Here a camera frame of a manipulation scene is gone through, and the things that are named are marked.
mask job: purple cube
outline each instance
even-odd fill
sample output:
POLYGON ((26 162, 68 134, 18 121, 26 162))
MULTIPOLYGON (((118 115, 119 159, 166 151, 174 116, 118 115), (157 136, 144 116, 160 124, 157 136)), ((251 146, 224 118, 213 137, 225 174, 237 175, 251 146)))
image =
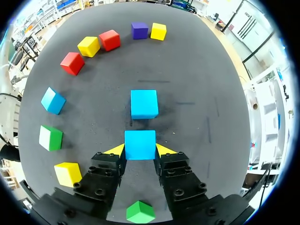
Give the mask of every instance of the purple cube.
POLYGON ((148 25, 144 22, 132 22, 131 33, 133 39, 147 39, 148 37, 148 25))

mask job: yellow cube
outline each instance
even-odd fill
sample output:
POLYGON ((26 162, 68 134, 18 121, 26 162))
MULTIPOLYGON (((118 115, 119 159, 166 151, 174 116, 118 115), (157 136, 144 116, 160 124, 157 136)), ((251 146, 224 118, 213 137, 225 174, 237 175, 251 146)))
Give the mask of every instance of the yellow cube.
POLYGON ((153 23, 150 38, 163 41, 167 33, 167 26, 159 23, 153 23))
POLYGON ((77 47, 81 55, 92 58, 99 51, 100 43, 97 37, 85 37, 77 47))
POLYGON ((82 179, 78 163, 61 163, 54 166, 60 185, 73 187, 82 179))

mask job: red cube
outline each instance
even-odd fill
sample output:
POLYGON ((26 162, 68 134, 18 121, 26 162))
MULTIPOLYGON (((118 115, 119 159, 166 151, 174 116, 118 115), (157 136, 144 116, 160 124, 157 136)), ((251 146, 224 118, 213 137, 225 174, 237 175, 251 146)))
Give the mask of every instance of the red cube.
POLYGON ((112 49, 120 47, 120 35, 114 30, 109 30, 99 35, 102 45, 108 52, 112 49))
POLYGON ((67 73, 76 76, 84 66, 84 60, 79 53, 69 52, 60 65, 67 73))

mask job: floor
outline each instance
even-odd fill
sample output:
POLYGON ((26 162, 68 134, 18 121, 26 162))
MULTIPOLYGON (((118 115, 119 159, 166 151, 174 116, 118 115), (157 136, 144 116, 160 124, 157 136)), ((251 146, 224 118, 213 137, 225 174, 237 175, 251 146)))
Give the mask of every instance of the floor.
POLYGON ((221 42, 225 50, 227 51, 232 63, 239 75, 240 82, 242 85, 246 84, 250 81, 248 73, 240 59, 239 54, 236 52, 233 45, 230 43, 225 34, 215 28, 215 24, 209 21, 207 18, 198 16, 208 27, 209 29, 216 35, 218 40, 221 42))

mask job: shelf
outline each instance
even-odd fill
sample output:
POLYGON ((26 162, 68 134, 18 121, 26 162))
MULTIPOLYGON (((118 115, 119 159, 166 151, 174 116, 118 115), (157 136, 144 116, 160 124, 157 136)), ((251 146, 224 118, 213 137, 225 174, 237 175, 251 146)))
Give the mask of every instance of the shelf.
MULTIPOLYGON (((247 173, 250 174, 261 174, 263 175, 266 171, 265 170, 247 170, 247 173)), ((278 175, 279 170, 271 170, 270 175, 278 175)))

